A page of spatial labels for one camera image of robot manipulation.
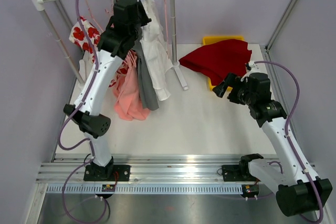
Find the white pleated skirt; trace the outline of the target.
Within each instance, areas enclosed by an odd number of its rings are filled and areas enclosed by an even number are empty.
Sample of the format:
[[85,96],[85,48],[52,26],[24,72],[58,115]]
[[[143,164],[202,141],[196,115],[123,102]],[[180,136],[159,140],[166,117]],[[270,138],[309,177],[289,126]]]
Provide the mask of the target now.
[[142,29],[140,40],[152,85],[158,100],[167,100],[171,93],[166,83],[166,72],[173,67],[168,56],[163,27],[160,23],[158,10],[154,0],[141,0],[144,10],[151,19]]

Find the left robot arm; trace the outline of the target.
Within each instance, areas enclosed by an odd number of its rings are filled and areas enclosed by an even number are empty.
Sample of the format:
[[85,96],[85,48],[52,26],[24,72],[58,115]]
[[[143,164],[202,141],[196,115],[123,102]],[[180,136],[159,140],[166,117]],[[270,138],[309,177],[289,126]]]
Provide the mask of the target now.
[[78,125],[91,148],[91,160],[85,165],[85,181],[115,181],[129,166],[114,166],[107,133],[111,120],[101,114],[110,81],[128,52],[134,47],[140,27],[151,21],[139,0],[116,0],[105,31],[97,45],[92,67],[82,93],[74,104],[66,104],[64,113]]

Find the grey skirt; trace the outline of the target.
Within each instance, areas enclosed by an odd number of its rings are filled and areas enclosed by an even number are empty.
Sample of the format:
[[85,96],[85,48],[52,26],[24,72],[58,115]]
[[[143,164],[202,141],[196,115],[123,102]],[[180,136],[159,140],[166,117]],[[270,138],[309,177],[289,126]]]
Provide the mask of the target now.
[[155,111],[159,108],[159,104],[139,39],[135,41],[135,45],[132,49],[137,55],[136,69],[142,107],[150,111]]

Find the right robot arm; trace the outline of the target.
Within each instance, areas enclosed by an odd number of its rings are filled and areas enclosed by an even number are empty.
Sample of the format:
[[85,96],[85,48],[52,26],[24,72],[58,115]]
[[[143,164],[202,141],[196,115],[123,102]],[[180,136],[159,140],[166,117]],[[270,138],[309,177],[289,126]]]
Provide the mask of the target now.
[[270,140],[283,169],[280,173],[260,154],[249,154],[240,158],[239,176],[244,180],[254,177],[264,183],[275,194],[281,212],[287,217],[322,212],[332,192],[331,182],[319,177],[290,135],[282,105],[271,98],[267,74],[255,72],[240,77],[229,73],[213,92],[221,98],[227,88],[232,89],[227,97],[230,102],[248,106],[251,117]]

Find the pink hanger of red skirt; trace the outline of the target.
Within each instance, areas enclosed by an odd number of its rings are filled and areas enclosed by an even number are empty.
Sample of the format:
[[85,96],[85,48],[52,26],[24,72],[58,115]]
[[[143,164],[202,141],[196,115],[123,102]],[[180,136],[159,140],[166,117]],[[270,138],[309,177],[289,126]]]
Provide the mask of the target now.
[[168,22],[167,22],[167,2],[163,0],[164,3],[164,18],[165,18],[165,35],[166,35],[166,48],[168,58],[171,58],[170,50],[169,50],[169,30],[168,30]]

